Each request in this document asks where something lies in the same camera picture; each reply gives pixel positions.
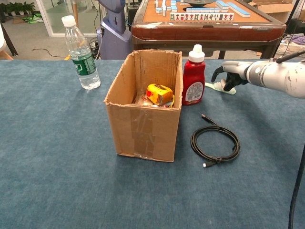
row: white cap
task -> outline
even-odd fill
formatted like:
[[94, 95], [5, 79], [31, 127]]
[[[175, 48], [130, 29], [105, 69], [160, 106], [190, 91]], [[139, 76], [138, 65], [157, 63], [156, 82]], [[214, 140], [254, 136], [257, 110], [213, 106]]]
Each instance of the white cap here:
[[65, 27], [71, 27], [76, 25], [75, 18], [72, 15], [64, 16], [61, 18], [61, 20]]
[[196, 44], [192, 51], [189, 52], [189, 61], [200, 63], [204, 61], [204, 52], [202, 51], [202, 46]]

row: blue tablecloth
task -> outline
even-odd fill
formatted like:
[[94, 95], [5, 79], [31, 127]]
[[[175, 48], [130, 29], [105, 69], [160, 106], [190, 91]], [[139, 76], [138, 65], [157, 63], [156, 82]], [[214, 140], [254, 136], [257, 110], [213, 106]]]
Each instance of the blue tablecloth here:
[[[183, 107], [175, 162], [117, 156], [103, 99], [122, 61], [98, 61], [86, 91], [71, 62], [0, 62], [1, 229], [285, 229], [304, 145], [305, 100], [252, 85], [206, 88]], [[206, 61], [206, 80], [221, 61]], [[235, 132], [240, 156], [203, 168], [190, 147], [208, 126]], [[207, 133], [208, 154], [233, 143]], [[305, 225], [305, 183], [295, 228]]]

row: plastic bottle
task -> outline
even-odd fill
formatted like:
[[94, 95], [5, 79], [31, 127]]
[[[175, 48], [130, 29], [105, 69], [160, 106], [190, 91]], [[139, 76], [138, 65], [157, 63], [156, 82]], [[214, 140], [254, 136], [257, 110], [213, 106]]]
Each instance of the plastic bottle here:
[[185, 63], [183, 72], [183, 105], [197, 104], [202, 99], [205, 82], [204, 56], [202, 46], [199, 44], [189, 52], [189, 60]]
[[61, 20], [66, 27], [66, 44], [79, 75], [81, 86], [87, 90], [99, 87], [101, 81], [87, 39], [80, 29], [76, 27], [76, 22], [72, 15], [62, 17]]

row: bottle label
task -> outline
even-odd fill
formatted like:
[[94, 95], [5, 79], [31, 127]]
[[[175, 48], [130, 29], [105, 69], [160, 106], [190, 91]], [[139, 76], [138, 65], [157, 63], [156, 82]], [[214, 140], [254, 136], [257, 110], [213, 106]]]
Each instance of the bottle label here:
[[83, 60], [73, 60], [73, 63], [78, 75], [90, 75], [96, 70], [94, 59], [91, 54], [85, 56]]
[[186, 91], [185, 100], [188, 102], [200, 99], [203, 92], [203, 84], [201, 82], [195, 82]]

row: red plastic bottle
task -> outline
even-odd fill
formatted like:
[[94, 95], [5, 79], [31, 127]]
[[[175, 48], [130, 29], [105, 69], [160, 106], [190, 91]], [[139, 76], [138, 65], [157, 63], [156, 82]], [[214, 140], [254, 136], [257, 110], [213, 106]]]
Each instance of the red plastic bottle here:
[[183, 72], [182, 105], [193, 105], [201, 101], [204, 92], [204, 52], [202, 46], [196, 44], [189, 52], [189, 60]]

